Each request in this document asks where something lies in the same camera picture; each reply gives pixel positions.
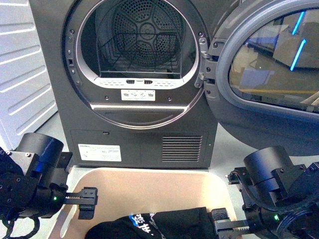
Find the vent slot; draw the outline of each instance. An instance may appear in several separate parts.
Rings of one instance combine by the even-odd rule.
[[[164,136],[162,161],[198,161],[203,136]]]
[[[144,84],[145,85],[150,85],[150,84],[152,84],[153,83],[153,81],[150,81],[150,80],[144,80]]]
[[[128,83],[128,84],[134,84],[134,83],[135,83],[135,80],[127,80],[126,83]]]
[[[74,66],[73,59],[68,59],[69,66]]]

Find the open dryer door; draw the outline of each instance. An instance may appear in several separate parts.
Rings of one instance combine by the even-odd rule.
[[[319,154],[318,36],[318,0],[246,0],[232,11],[204,74],[223,127],[254,148]]]

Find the white label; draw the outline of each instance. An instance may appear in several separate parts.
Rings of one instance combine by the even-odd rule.
[[[119,145],[79,144],[82,160],[122,162]]]
[[[155,91],[121,90],[122,101],[155,101]]]

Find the white cabinet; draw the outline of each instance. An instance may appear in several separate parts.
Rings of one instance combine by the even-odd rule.
[[[56,111],[28,0],[0,0],[0,146],[17,147]]]

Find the wire rack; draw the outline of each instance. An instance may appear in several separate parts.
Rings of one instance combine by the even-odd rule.
[[[97,41],[96,48],[100,74],[158,73],[181,78],[182,48],[177,33],[120,33],[102,45]]]

